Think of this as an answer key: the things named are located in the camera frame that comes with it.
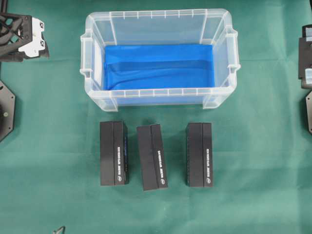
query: black cable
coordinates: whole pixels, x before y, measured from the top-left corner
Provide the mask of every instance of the black cable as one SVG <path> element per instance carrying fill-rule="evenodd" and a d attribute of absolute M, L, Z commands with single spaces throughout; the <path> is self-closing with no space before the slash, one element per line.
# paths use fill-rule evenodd
<path fill-rule="evenodd" d="M 8 9 L 8 0 L 1 0 L 1 12 L 6 13 Z"/>

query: black plastic part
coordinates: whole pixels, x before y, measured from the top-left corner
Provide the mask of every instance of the black plastic part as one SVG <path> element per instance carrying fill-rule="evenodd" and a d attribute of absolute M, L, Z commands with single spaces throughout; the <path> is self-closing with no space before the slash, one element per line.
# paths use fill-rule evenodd
<path fill-rule="evenodd" d="M 14 128 L 15 95 L 0 81 L 0 141 Z"/>
<path fill-rule="evenodd" d="M 312 24 L 302 27 L 302 38 L 299 39 L 298 76 L 301 79 L 301 87 L 303 89 L 312 89 L 312 84 L 307 84 L 306 81 L 306 69 L 312 68 L 312 41 L 307 41 L 307 28 L 312 29 Z"/>
<path fill-rule="evenodd" d="M 187 178 L 190 187 L 213 186 L 213 150 L 210 123 L 188 124 L 187 165 Z"/>
<path fill-rule="evenodd" d="M 0 26 L 0 61 L 22 61 L 25 53 L 18 49 L 33 40 L 32 17 L 0 13 Z"/>
<path fill-rule="evenodd" d="M 100 123 L 101 185 L 128 183 L 127 127 L 122 121 Z"/>
<path fill-rule="evenodd" d="M 161 129 L 159 124 L 136 128 L 143 190 L 168 187 Z"/>

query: black box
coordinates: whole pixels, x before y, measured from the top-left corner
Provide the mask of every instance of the black box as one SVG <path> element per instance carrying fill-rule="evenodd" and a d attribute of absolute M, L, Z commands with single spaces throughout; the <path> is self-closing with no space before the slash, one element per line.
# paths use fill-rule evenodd
<path fill-rule="evenodd" d="M 143 190 L 168 187 L 160 125 L 136 128 L 141 161 Z"/>
<path fill-rule="evenodd" d="M 128 183 L 128 131 L 122 121 L 100 123 L 101 185 Z"/>
<path fill-rule="evenodd" d="M 189 123 L 187 126 L 187 172 L 190 187 L 213 186 L 211 123 Z"/>

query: clear plastic storage box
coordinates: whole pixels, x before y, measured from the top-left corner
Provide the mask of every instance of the clear plastic storage box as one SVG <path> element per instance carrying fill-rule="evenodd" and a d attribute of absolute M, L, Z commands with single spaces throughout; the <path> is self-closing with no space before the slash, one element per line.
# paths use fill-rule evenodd
<path fill-rule="evenodd" d="M 213 46 L 213 88 L 104 90 L 104 48 L 107 45 L 210 44 Z M 97 12 L 87 17 L 81 36 L 81 69 L 85 91 L 104 111 L 119 106 L 202 104 L 218 107 L 235 90 L 240 68 L 237 31 L 224 9 Z"/>

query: blue fabric lining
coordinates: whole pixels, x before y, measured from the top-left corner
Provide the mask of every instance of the blue fabric lining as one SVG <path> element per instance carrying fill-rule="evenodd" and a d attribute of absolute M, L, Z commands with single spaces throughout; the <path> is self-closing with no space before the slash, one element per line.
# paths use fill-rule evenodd
<path fill-rule="evenodd" d="M 105 89 L 214 87 L 211 45 L 105 47 Z"/>

